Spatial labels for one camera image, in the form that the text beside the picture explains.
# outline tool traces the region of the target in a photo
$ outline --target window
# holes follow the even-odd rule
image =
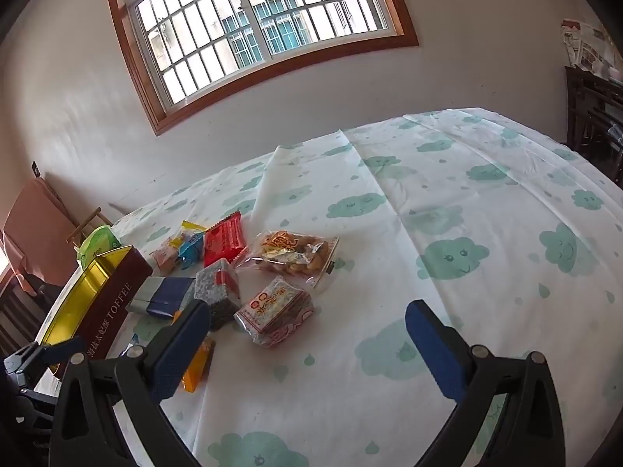
[[[403,0],[108,0],[156,134],[320,61],[417,45]]]

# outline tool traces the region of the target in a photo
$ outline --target red wrapper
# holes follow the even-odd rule
[[[237,210],[204,234],[204,266],[212,265],[221,258],[231,263],[245,245],[241,214]]]

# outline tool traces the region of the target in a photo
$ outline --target tablecloth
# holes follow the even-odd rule
[[[404,327],[417,298],[468,344],[546,355],[569,466],[584,465],[621,410],[623,192],[549,137],[483,109],[393,118],[279,146],[142,207],[114,232],[147,256],[183,219],[210,225],[234,210],[248,241],[279,228],[341,240],[314,317],[275,349],[224,327],[208,379],[162,403],[202,465],[414,465],[454,406]],[[243,301],[270,280],[240,277]],[[160,326],[129,316],[111,352]]]

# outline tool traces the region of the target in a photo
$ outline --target window sill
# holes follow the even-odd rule
[[[197,93],[179,102],[167,111],[158,96],[141,55],[124,0],[108,0],[108,3],[110,5],[114,29],[128,72],[130,73],[141,104],[156,135],[161,135],[193,114],[228,96],[246,90],[251,86],[260,84],[273,77],[278,77],[301,68],[310,67],[311,65],[324,61],[335,60],[354,54],[419,45],[415,28],[413,27],[409,16],[409,10],[407,10],[404,0],[385,0],[385,4],[392,18],[395,34],[366,38],[347,43],[338,43],[336,45],[332,45],[329,42],[323,48],[314,49],[307,53],[298,54],[297,56],[292,56],[281,61],[251,69],[250,71],[245,71],[243,75],[223,83],[221,86],[215,87],[210,91]]]

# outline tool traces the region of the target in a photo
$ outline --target pink cloth draped over chair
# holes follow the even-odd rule
[[[4,222],[0,244],[26,293],[36,295],[25,274],[56,286],[69,280],[78,263],[74,247],[65,239],[75,228],[43,179],[32,179],[24,186]]]

